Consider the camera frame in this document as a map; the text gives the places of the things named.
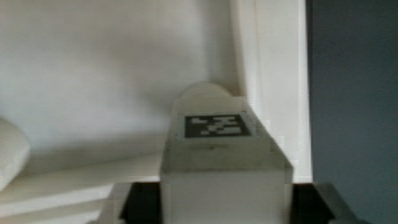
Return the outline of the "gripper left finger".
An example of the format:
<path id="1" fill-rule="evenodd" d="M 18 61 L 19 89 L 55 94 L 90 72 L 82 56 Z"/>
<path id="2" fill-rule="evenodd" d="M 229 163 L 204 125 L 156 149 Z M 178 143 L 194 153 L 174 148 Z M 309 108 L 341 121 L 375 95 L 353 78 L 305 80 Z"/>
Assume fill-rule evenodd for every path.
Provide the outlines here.
<path id="1" fill-rule="evenodd" d="M 89 224 L 163 224 L 158 182 L 114 185 L 98 219 Z"/>

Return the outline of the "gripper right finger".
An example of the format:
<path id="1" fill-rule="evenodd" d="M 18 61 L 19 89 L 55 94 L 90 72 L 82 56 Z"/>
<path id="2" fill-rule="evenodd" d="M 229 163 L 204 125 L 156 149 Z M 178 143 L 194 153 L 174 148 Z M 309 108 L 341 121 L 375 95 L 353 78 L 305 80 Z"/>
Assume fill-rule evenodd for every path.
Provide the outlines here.
<path id="1" fill-rule="evenodd" d="M 371 224 L 357 217 L 330 183 L 293 185 L 289 224 Z"/>

